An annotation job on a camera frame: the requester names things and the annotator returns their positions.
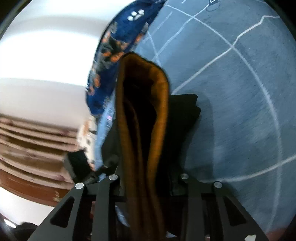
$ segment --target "blue patterned fabric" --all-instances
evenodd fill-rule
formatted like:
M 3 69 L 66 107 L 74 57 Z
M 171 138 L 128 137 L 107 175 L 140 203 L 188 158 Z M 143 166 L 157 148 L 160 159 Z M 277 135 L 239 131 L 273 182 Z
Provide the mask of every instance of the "blue patterned fabric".
M 146 34 L 165 0 L 137 0 L 124 8 L 106 28 L 89 72 L 86 103 L 100 117 L 115 87 L 118 60 L 132 51 Z

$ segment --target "brown wooden drawer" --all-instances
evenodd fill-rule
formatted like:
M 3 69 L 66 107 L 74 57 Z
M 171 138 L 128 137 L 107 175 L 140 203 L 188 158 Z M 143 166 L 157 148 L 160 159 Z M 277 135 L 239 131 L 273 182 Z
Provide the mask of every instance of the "brown wooden drawer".
M 32 183 L 3 170 L 0 170 L 0 186 L 22 198 L 53 207 L 69 191 Z

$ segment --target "brown towel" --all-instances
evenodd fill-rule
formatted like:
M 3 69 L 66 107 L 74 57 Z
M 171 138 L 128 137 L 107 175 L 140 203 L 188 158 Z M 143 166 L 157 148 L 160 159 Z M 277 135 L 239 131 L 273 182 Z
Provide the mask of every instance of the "brown towel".
M 168 80 L 161 68 L 134 53 L 122 57 L 116 118 L 129 222 L 137 241 L 165 239 L 155 178 L 165 136 L 168 96 Z

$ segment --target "concrete floor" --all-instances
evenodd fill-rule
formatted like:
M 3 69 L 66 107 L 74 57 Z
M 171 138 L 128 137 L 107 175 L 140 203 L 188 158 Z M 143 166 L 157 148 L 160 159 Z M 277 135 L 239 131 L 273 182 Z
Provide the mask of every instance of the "concrete floor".
M 199 180 L 229 183 L 264 231 L 287 226 L 296 213 L 295 40 L 261 0 L 166 5 L 136 51 L 166 71 L 172 94 L 199 97 L 182 164 Z

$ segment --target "floor marking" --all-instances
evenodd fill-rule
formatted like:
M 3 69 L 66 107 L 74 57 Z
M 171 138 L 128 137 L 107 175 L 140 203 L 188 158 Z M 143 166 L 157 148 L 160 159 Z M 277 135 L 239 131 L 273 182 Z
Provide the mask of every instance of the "floor marking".
M 154 54 L 155 54 L 155 56 L 156 56 L 156 62 L 157 62 L 157 64 L 161 67 L 161 63 L 160 63 L 160 61 L 159 61 L 158 54 L 157 54 L 157 51 L 156 51 L 156 48 L 155 48 L 155 45 L 154 45 L 153 39 L 152 39 L 152 37 L 151 37 L 151 34 L 149 33 L 149 31 L 148 31 L 147 33 L 148 33 L 149 38 L 150 38 L 150 40 L 151 40 L 152 48 L 153 48 L 153 50 L 154 50 Z
M 255 0 L 255 1 L 257 1 L 257 2 L 262 2 L 262 3 L 265 3 L 265 4 L 267 4 L 266 2 L 264 2 L 264 1 L 260 1 L 260 0 Z
M 166 46 L 175 38 L 179 35 L 180 32 L 182 32 L 182 30 L 185 28 L 186 24 L 189 23 L 192 19 L 194 19 L 197 15 L 199 15 L 201 12 L 203 12 L 209 5 L 205 6 L 202 10 L 200 10 L 197 14 L 195 14 L 194 16 L 191 16 L 190 19 L 188 19 L 183 26 L 178 30 L 178 32 L 176 32 L 162 47 L 161 49 L 158 51 L 157 55 L 160 55 L 160 53 L 166 48 Z
M 260 86 L 260 88 L 265 96 L 265 99 L 269 105 L 271 115 L 273 117 L 274 127 L 276 129 L 276 135 L 277 135 L 277 147 L 278 147 L 278 161 L 277 162 L 281 162 L 282 161 L 282 143 L 281 143 L 281 131 L 280 131 L 280 127 L 279 127 L 279 121 L 278 121 L 277 114 L 276 114 L 275 108 L 273 106 L 273 103 L 271 101 L 270 95 L 268 94 L 268 91 L 264 87 L 263 83 L 260 81 L 260 78 L 257 75 L 257 73 L 254 71 L 254 69 L 251 67 L 251 65 L 248 63 L 248 61 L 242 56 L 242 54 L 239 52 L 239 50 L 237 48 L 235 48 L 226 38 L 224 38 L 219 32 L 214 30 L 211 26 L 209 26 L 206 23 L 204 23 L 203 21 L 191 16 L 190 14 L 183 12 L 180 9 L 174 8 L 170 5 L 167 5 L 167 6 L 173 8 L 177 11 L 180 11 L 187 16 L 194 18 L 196 21 L 200 22 L 202 25 L 204 25 L 207 28 L 209 28 L 210 30 L 212 30 L 215 34 L 217 34 L 225 43 L 227 43 L 237 53 L 237 55 L 241 58 L 241 60 L 245 63 L 245 65 L 251 71 L 251 73 L 253 74 L 255 80 L 257 81 L 258 85 Z M 275 188 L 275 195 L 274 195 L 274 206 L 272 209 L 271 220 L 270 220 L 269 224 L 267 225 L 266 232 L 268 232 L 270 230 L 270 228 L 273 224 L 273 221 L 274 221 L 274 218 L 275 218 L 275 215 L 277 212 L 277 207 L 279 204 L 279 196 L 280 196 L 280 191 L 281 191 L 281 167 L 278 167 L 276 174 L 277 174 L 277 179 L 276 179 L 276 188 Z
M 172 11 L 170 12 L 170 14 L 165 18 L 165 20 L 163 20 L 160 25 L 158 25 L 158 27 L 151 33 L 151 36 L 153 36 L 155 34 L 155 32 L 165 23 L 166 20 L 168 20 L 168 18 L 172 15 Z M 146 37 L 144 40 L 143 40 L 143 43 L 145 43 L 150 37 Z
M 255 173 L 252 173 L 250 175 L 243 175 L 243 176 L 238 176 L 238 177 L 223 177 L 223 178 L 216 178 L 216 179 L 212 179 L 212 180 L 202 180 L 201 182 L 204 183 L 212 183 L 215 181 L 219 181 L 219 182 L 227 182 L 227 183 L 234 183 L 234 182 L 241 182 L 241 181 L 245 181 L 248 179 L 252 179 L 254 177 L 258 177 L 260 175 L 266 174 L 268 172 L 271 172 L 275 169 L 277 169 L 278 167 L 282 167 L 285 164 L 288 164 L 292 161 L 296 160 L 296 155 L 293 155 L 289 158 L 287 158 L 286 160 L 283 160 L 279 163 L 276 163 L 268 168 L 265 168 L 263 170 L 257 171 Z
M 232 46 L 234 46 L 237 41 L 239 40 L 239 38 L 241 36 L 243 36 L 244 34 L 246 34 L 247 32 L 249 32 L 250 30 L 252 30 L 253 28 L 259 26 L 262 24 L 264 18 L 279 18 L 279 16 L 269 16 L 269 15 L 263 15 L 261 20 L 252 25 L 251 27 L 249 27 L 247 30 L 241 32 L 235 39 L 235 41 L 233 42 Z M 215 57 L 213 60 L 211 60 L 210 62 L 208 62 L 205 66 L 203 66 L 199 71 L 197 71 L 193 76 L 191 76 L 188 80 L 186 80 L 185 82 L 183 82 L 182 84 L 180 84 L 176 89 L 173 90 L 172 95 L 176 94 L 180 89 L 182 89 L 185 85 L 187 85 L 188 83 L 190 83 L 195 77 L 197 77 L 201 72 L 203 72 L 207 67 L 209 67 L 211 64 L 213 64 L 214 62 L 216 62 L 218 59 L 220 59 L 222 56 L 224 56 L 225 54 L 227 54 L 229 51 L 231 50 L 231 47 L 226 50 L 224 53 L 220 54 L 219 56 Z

